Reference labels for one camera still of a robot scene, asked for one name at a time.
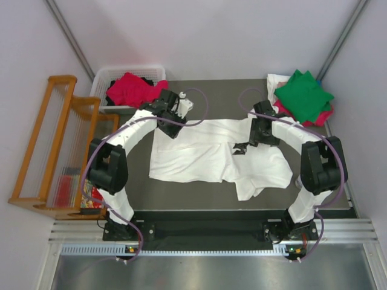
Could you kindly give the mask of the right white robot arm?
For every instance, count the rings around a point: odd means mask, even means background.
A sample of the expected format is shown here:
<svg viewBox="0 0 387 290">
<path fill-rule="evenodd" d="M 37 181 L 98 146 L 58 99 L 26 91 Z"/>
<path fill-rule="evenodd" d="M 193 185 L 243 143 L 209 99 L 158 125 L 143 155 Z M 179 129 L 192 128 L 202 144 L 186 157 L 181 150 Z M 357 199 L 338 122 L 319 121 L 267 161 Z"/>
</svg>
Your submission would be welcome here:
<svg viewBox="0 0 387 290">
<path fill-rule="evenodd" d="M 253 107 L 249 140 L 234 145 L 237 155 L 245 155 L 248 147 L 277 146 L 280 141 L 301 156 L 301 190 L 286 209 L 280 234 L 298 238 L 310 227 L 314 214 L 323 201 L 348 179 L 342 143 L 337 137 L 324 137 L 295 122 L 285 113 L 277 114 L 268 100 Z"/>
</svg>

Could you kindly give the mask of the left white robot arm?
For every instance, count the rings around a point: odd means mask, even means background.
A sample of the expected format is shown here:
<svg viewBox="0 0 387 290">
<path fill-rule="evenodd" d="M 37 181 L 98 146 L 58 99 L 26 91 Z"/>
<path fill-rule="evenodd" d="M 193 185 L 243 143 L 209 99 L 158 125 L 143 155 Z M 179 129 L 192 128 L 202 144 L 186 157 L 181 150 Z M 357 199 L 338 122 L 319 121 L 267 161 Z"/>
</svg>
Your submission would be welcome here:
<svg viewBox="0 0 387 290">
<path fill-rule="evenodd" d="M 123 239 L 132 239 L 137 232 L 136 223 L 131 221 L 134 210 L 125 190 L 128 153 L 156 129 L 171 139 L 176 138 L 193 105 L 184 92 L 176 94 L 163 89 L 158 98 L 142 104 L 113 134 L 90 143 L 85 179 L 98 189 L 109 218 L 117 224 L 116 232 Z"/>
</svg>

